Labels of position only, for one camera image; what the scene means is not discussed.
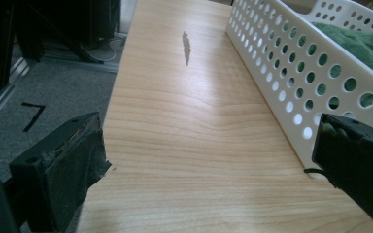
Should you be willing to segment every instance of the wooden table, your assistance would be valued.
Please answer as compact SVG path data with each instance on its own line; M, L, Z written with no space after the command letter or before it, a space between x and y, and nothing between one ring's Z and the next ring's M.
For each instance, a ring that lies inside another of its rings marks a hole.
M138 0L104 124L113 167L78 232L373 232L343 191L303 173L225 34L230 10Z

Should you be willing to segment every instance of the black tape mark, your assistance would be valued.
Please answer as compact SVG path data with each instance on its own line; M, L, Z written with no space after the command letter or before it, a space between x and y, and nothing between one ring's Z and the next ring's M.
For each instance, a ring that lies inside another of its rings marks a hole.
M44 111L44 109L45 109L46 106L45 105L34 105L34 104L25 103L25 102L23 102L21 105L25 106L25 107L39 108L38 113L36 113L36 115L34 117L32 117L32 119L29 122L29 124L23 129L23 132L26 133L26 132L29 131L30 128L32 128L32 126L34 125L34 123L36 122L36 120L38 120L39 116Z

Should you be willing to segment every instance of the dark stain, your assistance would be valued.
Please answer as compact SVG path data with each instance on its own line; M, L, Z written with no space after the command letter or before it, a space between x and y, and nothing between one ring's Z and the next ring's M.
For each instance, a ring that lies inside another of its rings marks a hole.
M190 57L190 43L189 38L187 37L187 33L184 31L183 34L183 43L184 43L184 56L186 58L186 66L189 64L189 57Z

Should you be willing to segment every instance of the green towel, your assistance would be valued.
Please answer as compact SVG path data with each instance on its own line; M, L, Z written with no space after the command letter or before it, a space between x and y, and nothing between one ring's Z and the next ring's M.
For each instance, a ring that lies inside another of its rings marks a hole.
M358 58L373 70L373 32L348 30L334 25L313 22L325 35ZM337 77L339 70L332 71L331 75Z
M355 56L358 60L362 63L366 64L369 68L373 70L373 32L363 32L363 31L356 31L356 30L348 30L338 26L325 24L321 22L313 22L314 26L316 26L321 32L323 32L326 36L331 38L335 43L340 45L346 51L348 51L351 55ZM296 31L291 31L291 37L294 37ZM303 46L305 44L306 37L301 37L299 41L299 45ZM309 47L309 53L314 53L316 47ZM326 63L327 57L323 56L320 57L319 63L324 64ZM331 69L331 76L338 77L341 72L340 67L335 67ZM346 88L347 89L354 89L356 82L347 82ZM323 85L319 86L318 92L325 93L325 88ZM373 95L367 94L362 97L360 103L363 107L368 107L373 105ZM338 108L338 100L330 101L329 106L331 109Z

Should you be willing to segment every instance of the perforated basket wall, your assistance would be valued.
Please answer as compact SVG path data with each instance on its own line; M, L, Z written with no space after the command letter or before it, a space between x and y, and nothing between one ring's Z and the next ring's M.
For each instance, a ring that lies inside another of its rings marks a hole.
M373 31L373 12L342 0L318 1L307 16L278 0L238 0L226 29L308 168L322 113L373 127L373 71L310 21Z

